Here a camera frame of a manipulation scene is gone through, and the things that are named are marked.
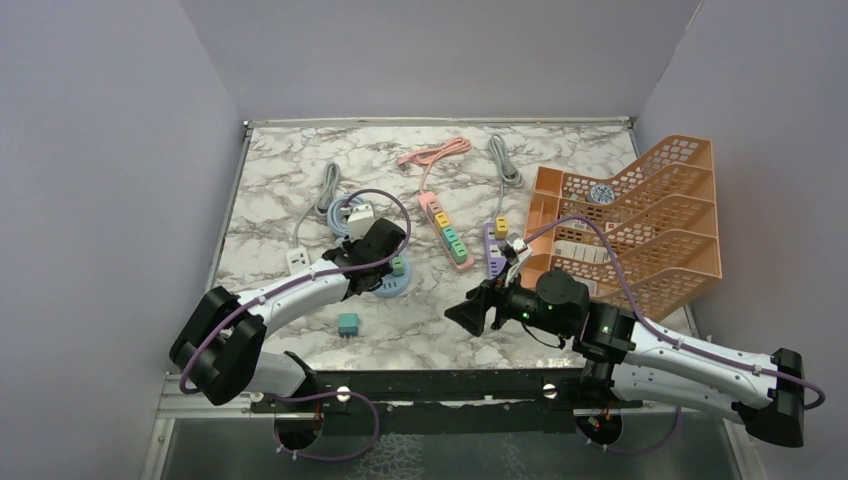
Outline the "teal plug adapter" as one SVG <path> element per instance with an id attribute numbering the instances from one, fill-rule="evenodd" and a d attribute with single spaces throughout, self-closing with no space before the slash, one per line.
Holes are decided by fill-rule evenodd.
<path id="1" fill-rule="evenodd" d="M 459 236 L 453 227 L 442 230 L 442 237 L 446 244 L 450 245 L 459 240 Z"/>
<path id="2" fill-rule="evenodd" d="M 352 338 L 359 334 L 360 317 L 356 313 L 342 313 L 338 316 L 337 332 L 342 338 Z"/>

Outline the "green plug adapter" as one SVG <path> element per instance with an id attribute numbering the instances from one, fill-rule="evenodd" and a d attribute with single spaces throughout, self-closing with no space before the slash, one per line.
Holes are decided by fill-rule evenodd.
<path id="1" fill-rule="evenodd" d="M 395 277 L 401 277 L 406 273 L 406 261 L 403 256 L 394 257 L 390 266 L 392 268 L 392 275 Z"/>
<path id="2" fill-rule="evenodd" d="M 450 244 L 450 253 L 457 265 L 462 265 L 468 261 L 468 250 L 461 240 L 456 240 Z"/>

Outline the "pink power strip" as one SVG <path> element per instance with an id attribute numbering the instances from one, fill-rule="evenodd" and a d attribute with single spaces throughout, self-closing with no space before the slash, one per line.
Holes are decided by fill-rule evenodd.
<path id="1" fill-rule="evenodd" d="M 437 196 L 433 192 L 424 192 L 418 196 L 418 202 L 450 264 L 459 271 L 470 269 L 474 261 L 473 256 Z"/>

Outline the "yellow plug adapter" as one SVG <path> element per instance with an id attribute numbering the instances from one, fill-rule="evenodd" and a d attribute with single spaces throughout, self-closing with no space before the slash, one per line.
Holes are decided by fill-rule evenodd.
<path id="1" fill-rule="evenodd" d="M 451 226 L 451 221 L 448 216 L 444 212 L 440 212 L 434 215 L 433 218 L 434 224 L 440 229 L 444 230 Z"/>
<path id="2" fill-rule="evenodd" d="M 494 237 L 496 240 L 504 240 L 509 234 L 509 224 L 505 216 L 497 216 L 494 220 Z"/>

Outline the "brown pink plug adapter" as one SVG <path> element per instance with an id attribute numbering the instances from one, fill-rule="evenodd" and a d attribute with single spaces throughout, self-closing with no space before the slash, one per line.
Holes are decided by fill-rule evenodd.
<path id="1" fill-rule="evenodd" d="M 434 218 L 437 214 L 442 212 L 441 204 L 438 201 L 431 201 L 427 203 L 427 211 L 428 215 L 431 218 Z"/>

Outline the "round blue power strip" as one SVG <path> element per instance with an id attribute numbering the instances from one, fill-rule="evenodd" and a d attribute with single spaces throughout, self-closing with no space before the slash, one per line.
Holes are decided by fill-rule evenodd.
<path id="1" fill-rule="evenodd" d="M 372 290 L 375 296 L 392 298 L 402 294 L 407 289 L 411 283 L 411 267 L 407 259 L 405 257 L 404 259 L 406 261 L 406 273 L 401 277 L 395 277 L 392 275 L 391 268 L 391 271 L 381 278 L 380 284 Z"/>

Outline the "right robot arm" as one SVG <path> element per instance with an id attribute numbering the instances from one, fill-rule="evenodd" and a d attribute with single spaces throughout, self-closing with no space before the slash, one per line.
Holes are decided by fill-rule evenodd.
<path id="1" fill-rule="evenodd" d="M 569 341 L 585 360 L 576 384 L 589 406 L 660 402 L 741 424 L 772 445 L 804 443 L 803 362 L 794 351 L 737 351 L 640 321 L 592 300 L 587 286 L 561 269 L 541 275 L 532 289 L 504 275 L 485 280 L 444 315 L 479 337 L 490 310 L 495 329 L 515 320 Z"/>

